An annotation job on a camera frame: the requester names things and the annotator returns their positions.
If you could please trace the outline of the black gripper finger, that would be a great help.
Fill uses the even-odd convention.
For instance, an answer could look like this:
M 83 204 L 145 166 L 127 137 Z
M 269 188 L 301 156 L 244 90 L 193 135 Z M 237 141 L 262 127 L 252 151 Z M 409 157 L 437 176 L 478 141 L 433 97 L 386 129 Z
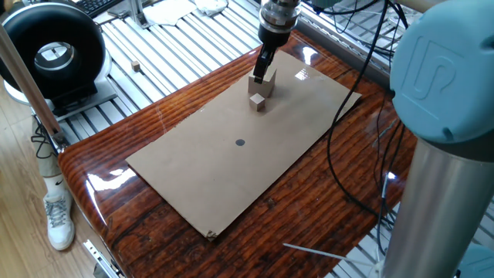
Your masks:
M 262 83 L 268 67 L 271 65 L 276 52 L 276 47 L 272 44 L 264 44 L 256 60 L 253 69 L 255 83 Z

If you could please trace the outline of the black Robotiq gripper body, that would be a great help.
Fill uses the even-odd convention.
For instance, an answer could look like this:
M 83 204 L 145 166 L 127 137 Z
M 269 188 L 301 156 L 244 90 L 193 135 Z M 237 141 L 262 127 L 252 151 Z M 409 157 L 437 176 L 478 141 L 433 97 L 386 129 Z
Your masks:
M 261 23 L 258 36 L 264 48 L 277 49 L 288 42 L 291 32 L 292 29 Z

